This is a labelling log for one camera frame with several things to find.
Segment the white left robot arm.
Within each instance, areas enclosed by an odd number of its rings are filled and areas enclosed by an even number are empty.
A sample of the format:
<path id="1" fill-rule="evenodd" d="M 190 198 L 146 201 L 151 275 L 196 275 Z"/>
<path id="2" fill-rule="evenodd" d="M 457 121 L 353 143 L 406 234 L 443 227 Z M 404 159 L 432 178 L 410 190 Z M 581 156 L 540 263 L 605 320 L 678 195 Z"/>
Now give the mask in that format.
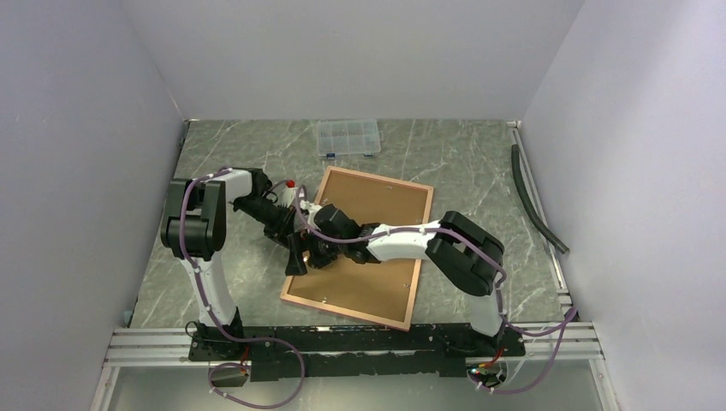
<path id="1" fill-rule="evenodd" d="M 196 343 L 211 345 L 225 360 L 238 357 L 251 341 L 223 272 L 227 210 L 246 213 L 263 225 L 268 238 L 285 246 L 294 231 L 294 213 L 270 199 L 273 187 L 263 170 L 233 167 L 175 178 L 168 186 L 160 239 L 193 284 L 199 307 Z"/>

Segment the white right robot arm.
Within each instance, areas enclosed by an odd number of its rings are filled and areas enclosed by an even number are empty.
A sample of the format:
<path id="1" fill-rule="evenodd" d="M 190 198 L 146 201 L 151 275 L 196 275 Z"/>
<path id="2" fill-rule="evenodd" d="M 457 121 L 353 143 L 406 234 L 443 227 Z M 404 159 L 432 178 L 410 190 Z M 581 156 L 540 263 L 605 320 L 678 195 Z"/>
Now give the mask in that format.
<path id="1" fill-rule="evenodd" d="M 504 342 L 499 291 L 503 244 L 458 211 L 431 223 L 394 226 L 356 223 L 334 205 L 298 211 L 302 230 L 287 235 L 287 276 L 305 275 L 344 256 L 356 264 L 411 259 L 433 263 L 470 300 L 471 344 L 482 355 Z"/>

